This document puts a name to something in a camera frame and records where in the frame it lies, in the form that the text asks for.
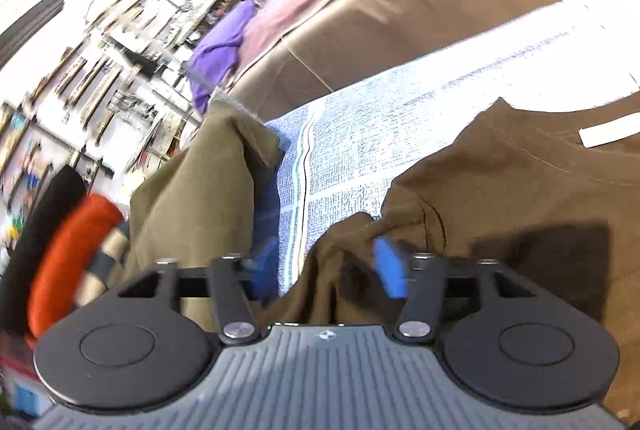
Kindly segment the olive green garment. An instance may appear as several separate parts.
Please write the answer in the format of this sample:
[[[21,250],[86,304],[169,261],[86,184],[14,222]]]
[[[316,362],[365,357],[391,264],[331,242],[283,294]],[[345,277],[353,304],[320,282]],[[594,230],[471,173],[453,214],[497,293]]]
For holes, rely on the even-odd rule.
[[[247,256],[256,204],[280,161],[274,131],[238,105],[214,101],[189,147],[131,196],[122,280],[163,259],[187,269],[218,257]]]

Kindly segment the blue checked bed sheet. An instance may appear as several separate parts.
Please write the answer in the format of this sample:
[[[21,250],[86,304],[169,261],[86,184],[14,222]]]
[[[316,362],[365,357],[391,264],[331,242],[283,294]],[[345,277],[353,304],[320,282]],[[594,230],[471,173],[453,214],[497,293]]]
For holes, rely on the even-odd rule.
[[[256,210],[273,288],[353,213],[377,215],[392,180],[449,145],[497,100],[591,109],[639,88],[639,0],[563,0],[270,120],[283,159]]]

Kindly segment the brown t-shirt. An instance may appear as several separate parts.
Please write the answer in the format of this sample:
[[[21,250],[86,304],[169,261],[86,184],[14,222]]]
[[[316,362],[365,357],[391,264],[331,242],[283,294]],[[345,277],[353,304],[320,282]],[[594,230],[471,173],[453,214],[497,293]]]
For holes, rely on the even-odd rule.
[[[605,405],[637,419],[639,140],[588,149],[578,132],[638,109],[637,96],[570,113],[495,102],[454,143],[395,178],[378,218],[356,213],[333,224],[258,322],[390,323],[401,302],[385,296],[374,273],[378,237],[500,260],[612,334],[620,368]]]

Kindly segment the purple cloth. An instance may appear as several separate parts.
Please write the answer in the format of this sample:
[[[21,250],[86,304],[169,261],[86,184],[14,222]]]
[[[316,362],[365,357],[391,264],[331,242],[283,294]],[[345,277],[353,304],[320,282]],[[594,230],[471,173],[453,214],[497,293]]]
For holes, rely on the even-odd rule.
[[[256,0],[239,2],[204,36],[184,65],[192,104],[201,115],[208,109],[213,90],[239,62],[244,28],[256,12]]]

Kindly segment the wooden wall shelves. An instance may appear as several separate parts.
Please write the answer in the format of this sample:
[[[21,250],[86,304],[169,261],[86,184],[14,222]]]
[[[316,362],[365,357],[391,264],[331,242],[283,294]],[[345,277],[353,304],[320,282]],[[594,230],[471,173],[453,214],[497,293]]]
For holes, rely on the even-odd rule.
[[[152,171],[198,130],[186,61],[213,0],[107,0],[88,25],[44,0],[1,37],[1,210],[55,168],[88,183]]]

